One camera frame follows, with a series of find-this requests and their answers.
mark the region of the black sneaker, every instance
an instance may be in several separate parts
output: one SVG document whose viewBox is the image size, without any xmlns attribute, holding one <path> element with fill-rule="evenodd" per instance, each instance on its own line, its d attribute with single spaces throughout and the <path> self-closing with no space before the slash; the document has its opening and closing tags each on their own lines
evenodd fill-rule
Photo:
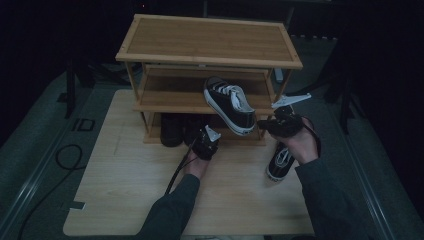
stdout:
<svg viewBox="0 0 424 240">
<path fill-rule="evenodd" d="M 249 106 L 243 89 L 211 77 L 204 85 L 206 102 L 237 135 L 245 136 L 255 127 L 255 110 Z"/>
<path fill-rule="evenodd" d="M 190 146 L 199 135 L 200 129 L 209 124 L 210 117 L 209 114 L 186 114 L 184 120 L 184 143 L 187 146 Z"/>
<path fill-rule="evenodd" d="M 278 182 L 284 179 L 293 165 L 294 157 L 289 153 L 288 148 L 281 142 L 278 143 L 274 156 L 266 168 L 268 177 Z"/>
<path fill-rule="evenodd" d="M 210 161 L 218 150 L 220 133 L 215 132 L 208 125 L 199 129 L 197 137 L 192 144 L 192 150 L 203 160 Z"/>
<path fill-rule="evenodd" d="M 183 142 L 183 118 L 181 114 L 161 114 L 160 141 L 166 147 L 176 147 Z"/>
</svg>

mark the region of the wooden shoe rack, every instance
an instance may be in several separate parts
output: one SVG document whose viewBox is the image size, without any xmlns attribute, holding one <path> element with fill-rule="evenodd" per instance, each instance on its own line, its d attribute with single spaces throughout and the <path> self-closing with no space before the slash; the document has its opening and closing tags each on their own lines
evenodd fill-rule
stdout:
<svg viewBox="0 0 424 240">
<path fill-rule="evenodd" d="M 145 143 L 160 143 L 160 113 L 172 112 L 213 114 L 210 125 L 222 142 L 263 145 L 258 129 L 241 137 L 226 127 L 204 99 L 204 81 L 218 76 L 240 86 L 259 119 L 273 115 L 271 103 L 284 92 L 292 70 L 302 68 L 282 23 L 139 14 L 116 60 L 126 64 Z M 141 79 L 134 77 L 134 62 L 142 63 Z M 286 70 L 277 94 L 270 80 L 274 68 Z"/>
</svg>

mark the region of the black cable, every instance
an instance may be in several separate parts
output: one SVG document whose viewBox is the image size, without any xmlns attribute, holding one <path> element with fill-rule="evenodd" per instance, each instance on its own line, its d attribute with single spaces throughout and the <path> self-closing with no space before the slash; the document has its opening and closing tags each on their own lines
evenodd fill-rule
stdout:
<svg viewBox="0 0 424 240">
<path fill-rule="evenodd" d="M 196 160 L 196 159 L 197 159 L 197 157 L 196 157 L 196 158 L 194 158 L 194 159 L 190 160 L 188 163 L 184 164 L 184 162 L 187 160 L 187 158 L 188 158 L 188 154 L 190 153 L 190 151 L 191 151 L 191 149 L 192 149 L 192 147 L 193 147 L 193 144 L 194 144 L 195 142 L 196 142 L 196 139 L 194 139 L 193 143 L 192 143 L 192 144 L 190 144 L 190 146 L 188 147 L 187 153 L 184 155 L 184 157 L 183 157 L 183 159 L 181 160 L 180 164 L 178 164 L 178 167 L 177 167 L 177 169 L 175 170 L 174 175 L 172 175 L 171 181 L 169 181 L 168 187 L 166 188 L 165 195 L 169 194 L 169 192 L 171 191 L 172 185 L 174 185 L 175 179 L 177 178 L 178 173 L 181 171 L 181 169 L 183 169 L 183 168 L 184 168 L 185 166 L 187 166 L 189 163 L 191 163 L 192 161 L 194 161 L 194 160 Z"/>
<path fill-rule="evenodd" d="M 59 159 L 59 155 L 60 153 L 65 150 L 66 148 L 69 147 L 75 147 L 78 149 L 79 151 L 79 156 L 77 161 L 75 162 L 75 164 L 72 167 L 66 167 L 64 166 Z M 22 235 L 24 232 L 24 228 L 27 224 L 27 222 L 29 221 L 29 219 L 31 218 L 32 214 L 37 210 L 37 208 L 50 196 L 50 194 L 52 194 L 75 170 L 81 170 L 81 169 L 85 169 L 87 165 L 78 167 L 78 165 L 80 164 L 81 160 L 82 160 L 82 148 L 76 144 L 68 144 L 62 148 L 60 148 L 59 150 L 56 151 L 56 163 L 59 165 L 60 168 L 68 170 L 69 172 L 65 175 L 65 177 L 62 178 L 62 180 L 59 181 L 59 183 L 57 183 L 46 195 L 44 195 L 44 197 L 38 201 L 38 203 L 31 209 L 31 211 L 29 211 L 28 215 L 25 217 L 25 220 L 22 223 L 21 228 L 19 229 L 19 235 L 18 235 L 18 240 L 22 239 Z"/>
</svg>

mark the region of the shoe rack top shelf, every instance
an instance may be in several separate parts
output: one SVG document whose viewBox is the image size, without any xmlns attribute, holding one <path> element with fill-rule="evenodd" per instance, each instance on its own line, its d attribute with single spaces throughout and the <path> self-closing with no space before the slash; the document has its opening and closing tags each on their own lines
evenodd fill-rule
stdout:
<svg viewBox="0 0 424 240">
<path fill-rule="evenodd" d="M 214 114 L 206 103 L 203 85 L 207 78 L 217 76 L 240 86 L 256 114 L 273 114 L 271 96 L 275 94 L 266 81 L 266 70 L 161 65 L 148 66 L 146 70 L 138 88 L 136 111 Z"/>
<path fill-rule="evenodd" d="M 118 61 L 301 69 L 282 23 L 136 14 Z"/>
</svg>

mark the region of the wooden board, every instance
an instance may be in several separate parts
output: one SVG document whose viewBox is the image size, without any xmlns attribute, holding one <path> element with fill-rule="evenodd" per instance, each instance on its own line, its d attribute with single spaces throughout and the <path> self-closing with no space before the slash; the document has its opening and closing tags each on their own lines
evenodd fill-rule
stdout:
<svg viewBox="0 0 424 240">
<path fill-rule="evenodd" d="M 132 90 L 119 90 L 113 98 L 75 196 L 85 208 L 70 209 L 66 235 L 135 235 L 187 151 L 184 144 L 143 144 L 133 100 Z M 267 179 L 275 140 L 267 134 L 265 141 L 266 146 L 220 144 L 184 235 L 313 232 L 295 171 L 280 183 Z"/>
<path fill-rule="evenodd" d="M 140 112 L 207 113 L 214 110 L 206 103 L 203 85 L 207 78 L 218 76 L 230 85 L 243 89 L 249 105 L 259 115 L 272 115 L 275 96 L 265 70 L 175 68 L 152 66 L 147 68 L 139 88 L 139 101 L 134 110 Z"/>
<path fill-rule="evenodd" d="M 282 23 L 134 16 L 118 61 L 301 69 Z"/>
</svg>

